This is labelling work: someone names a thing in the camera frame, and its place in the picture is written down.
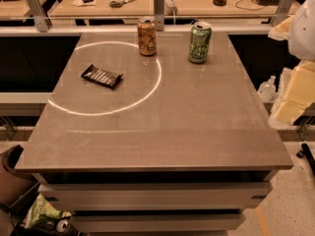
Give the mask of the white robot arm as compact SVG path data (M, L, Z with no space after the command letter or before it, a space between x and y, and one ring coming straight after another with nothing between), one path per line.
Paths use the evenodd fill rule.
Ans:
M269 124L292 125L315 102L315 0L305 0L295 14L272 28L268 37L287 40L288 51L300 63L290 72L289 80L280 81Z

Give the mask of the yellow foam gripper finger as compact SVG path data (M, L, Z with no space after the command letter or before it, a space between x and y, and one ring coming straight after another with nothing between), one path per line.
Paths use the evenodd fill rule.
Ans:
M292 125L315 102L315 62L301 61L284 68L271 110L272 126Z
M293 16L290 16L283 20L280 24L269 31L268 37L278 41L289 40L289 29L292 20Z

